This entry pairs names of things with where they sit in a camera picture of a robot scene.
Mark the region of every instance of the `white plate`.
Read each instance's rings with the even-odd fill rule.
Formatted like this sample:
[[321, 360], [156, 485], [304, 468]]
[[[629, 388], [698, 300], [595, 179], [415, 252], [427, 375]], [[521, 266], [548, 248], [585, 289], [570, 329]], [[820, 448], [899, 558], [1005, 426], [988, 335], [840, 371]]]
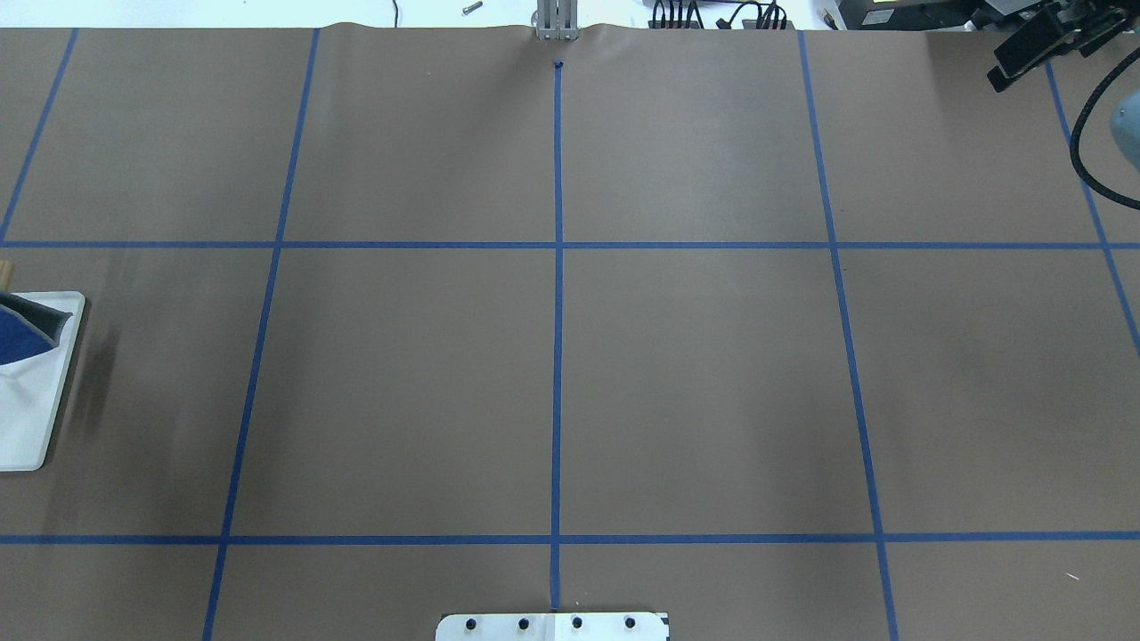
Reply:
[[669, 641], [662, 612], [449, 615], [435, 641]]
[[79, 292], [16, 295], [70, 311], [72, 317], [64, 325], [59, 347], [0, 366], [0, 472], [27, 472], [43, 465], [87, 302]]

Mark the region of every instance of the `blue cloth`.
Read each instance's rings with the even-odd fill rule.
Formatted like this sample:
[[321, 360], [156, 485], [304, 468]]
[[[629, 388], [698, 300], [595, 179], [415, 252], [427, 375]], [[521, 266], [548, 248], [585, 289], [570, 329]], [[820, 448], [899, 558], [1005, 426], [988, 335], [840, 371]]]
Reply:
[[39, 356], [59, 346], [71, 314], [0, 292], [0, 365]]

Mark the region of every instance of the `wire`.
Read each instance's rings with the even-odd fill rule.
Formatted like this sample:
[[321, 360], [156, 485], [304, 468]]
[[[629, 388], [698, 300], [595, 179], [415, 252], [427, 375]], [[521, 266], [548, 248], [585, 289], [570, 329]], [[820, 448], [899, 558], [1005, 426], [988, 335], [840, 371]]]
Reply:
[[1081, 180], [1084, 180], [1085, 185], [1091, 187], [1093, 192], [1097, 192], [1114, 203], [1119, 203], [1124, 206], [1140, 210], [1140, 201], [1130, 198], [1101, 185], [1099, 180], [1089, 173], [1088, 168], [1084, 167], [1084, 162], [1081, 161], [1081, 133], [1084, 132], [1084, 123], [1089, 121], [1089, 114], [1092, 113], [1092, 108], [1097, 106], [1097, 102], [1100, 100], [1100, 97], [1108, 89], [1108, 86], [1119, 78], [1121, 74], [1124, 73], [1124, 70], [1129, 68], [1132, 63], [1137, 62], [1137, 59], [1140, 59], [1140, 47], [1125, 56], [1119, 64], [1113, 67], [1113, 71], [1108, 72], [1105, 80], [1101, 80], [1100, 84], [1092, 90], [1092, 94], [1089, 96], [1089, 100], [1084, 104], [1084, 108], [1081, 109], [1081, 115], [1076, 116], [1076, 124], [1073, 125], [1073, 135], [1069, 137], [1069, 159], [1073, 161], [1073, 169], [1076, 170], [1076, 175], [1080, 176]]
[[685, 16], [685, 29], [693, 26], [693, 13], [697, 13], [697, 24], [705, 29], [705, 21], [701, 19], [701, 9], [697, 6], [697, 0], [689, 2], [689, 15]]
[[736, 21], [736, 16], [740, 15], [741, 9], [748, 6], [756, 7], [756, 29], [788, 29], [788, 11], [784, 11], [783, 7], [776, 5], [775, 0], [772, 2], [757, 2], [756, 0], [739, 2], [736, 10], [732, 13], [732, 16], [727, 21], [724, 18], [717, 21], [717, 27], [732, 29], [732, 23]]

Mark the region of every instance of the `white tray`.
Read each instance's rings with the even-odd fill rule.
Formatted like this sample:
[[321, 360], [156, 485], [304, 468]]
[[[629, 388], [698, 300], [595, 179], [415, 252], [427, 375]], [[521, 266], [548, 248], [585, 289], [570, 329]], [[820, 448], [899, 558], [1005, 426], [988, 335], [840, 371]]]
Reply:
[[0, 472], [27, 472], [43, 465], [87, 302], [79, 292], [16, 295], [59, 311], [70, 311], [72, 317], [64, 325], [59, 347], [32, 358], [0, 365]]

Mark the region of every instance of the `grid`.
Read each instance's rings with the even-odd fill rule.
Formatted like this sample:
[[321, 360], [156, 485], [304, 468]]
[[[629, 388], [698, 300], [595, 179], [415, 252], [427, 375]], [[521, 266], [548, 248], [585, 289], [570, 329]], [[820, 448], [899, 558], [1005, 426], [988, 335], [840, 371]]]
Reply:
[[[828, 185], [825, 167], [825, 149], [821, 143], [820, 124], [816, 114], [816, 103], [813, 91], [808, 46], [803, 33], [798, 34], [799, 58], [804, 90], [811, 122], [814, 157], [819, 178], [819, 189], [822, 210], [825, 219], [825, 242], [571, 242], [563, 234], [563, 170], [562, 170], [562, 79], [564, 73], [572, 73], [572, 65], [564, 65], [562, 59], [552, 62], [552, 100], [553, 100], [553, 149], [554, 184], [554, 242], [415, 242], [415, 241], [287, 241], [285, 238], [288, 221], [290, 202], [293, 190], [293, 179], [296, 172], [298, 159], [303, 153], [303, 132], [310, 89], [317, 62], [320, 30], [315, 30], [304, 72], [303, 89], [298, 108], [295, 131], [290, 152], [287, 176], [280, 200], [280, 212], [272, 241], [11, 241], [7, 233], [18, 213], [19, 197], [30, 170], [33, 168], [36, 147], [44, 128], [49, 125], [49, 116], [60, 84], [65, 79], [68, 60], [75, 47], [80, 31], [73, 30], [66, 49], [59, 62], [58, 70], [51, 83], [50, 92], [43, 105], [31, 145], [24, 159], [19, 176], [13, 189], [11, 197], [0, 225], [0, 249], [263, 249], [271, 250], [268, 278], [261, 305], [260, 320], [252, 363], [250, 365], [249, 383], [237, 443], [234, 453], [229, 488], [225, 508], [222, 528], [218, 536], [154, 536], [154, 535], [0, 535], [0, 545], [192, 545], [215, 546], [217, 562], [210, 591], [210, 601], [203, 624], [203, 639], [211, 639], [214, 618], [218, 611], [219, 597], [225, 586], [226, 558], [230, 546], [361, 546], [361, 545], [535, 545], [549, 549], [549, 602], [551, 608], [562, 607], [561, 591], [561, 551], [570, 545], [670, 545], [670, 544], [840, 544], [860, 543], [874, 544], [881, 582], [882, 599], [886, 608], [885, 617], [889, 636], [893, 641], [899, 639], [896, 622], [895, 594], [891, 587], [891, 573], [888, 562], [888, 543], [950, 543], [950, 542], [1043, 542], [1043, 541], [1140, 541], [1140, 530], [1066, 530], [1066, 532], [944, 532], [944, 533], [906, 533], [887, 532], [883, 527], [876, 481], [872, 443], [868, 432], [868, 419], [864, 411], [863, 390], [860, 379], [857, 349], [853, 338], [850, 315], [848, 310], [847, 291], [845, 286], [842, 252], [860, 250], [904, 250], [904, 251], [1084, 251], [1101, 252], [1123, 315], [1138, 355], [1140, 355], [1140, 332], [1132, 314], [1125, 285], [1121, 278], [1116, 251], [1140, 249], [1140, 243], [1109, 242], [1098, 212], [1097, 203], [1088, 187], [1082, 185], [1088, 203], [1089, 214], [1096, 228], [1098, 242], [865, 242], [840, 241], [836, 230], [832, 212], [831, 194]], [[1068, 139], [1068, 121], [1061, 104], [1057, 80], [1051, 66], [1047, 65], [1053, 104], [1058, 123], [1065, 139]], [[551, 522], [548, 535], [333, 535], [333, 536], [260, 536], [231, 534], [234, 513], [245, 457], [250, 423], [254, 412], [254, 399], [261, 371], [262, 354], [267, 331], [270, 324], [274, 306], [274, 294], [282, 254], [287, 250], [323, 249], [323, 250], [540, 250], [553, 253], [554, 258], [554, 318], [553, 318], [553, 366], [552, 400], [551, 400]], [[869, 510], [872, 532], [855, 533], [820, 533], [820, 534], [667, 534], [667, 535], [626, 535], [626, 534], [563, 534], [561, 525], [561, 462], [562, 462], [562, 364], [563, 364], [563, 281], [565, 252], [605, 251], [605, 250], [742, 250], [742, 251], [826, 251], [830, 257], [834, 279], [834, 295], [839, 315], [845, 357], [850, 381], [850, 393], [854, 404], [855, 419], [858, 428], [863, 473], [869, 497]]]

